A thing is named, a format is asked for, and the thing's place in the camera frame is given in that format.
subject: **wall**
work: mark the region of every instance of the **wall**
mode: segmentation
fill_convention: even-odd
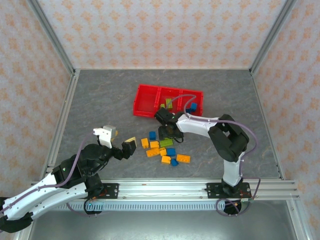
[[[0,26],[0,196],[10,197],[39,180],[70,75],[26,0],[2,0]]]
[[[75,68],[251,67],[285,0],[39,0]]]
[[[298,0],[254,77],[288,179],[320,236],[320,7]]]

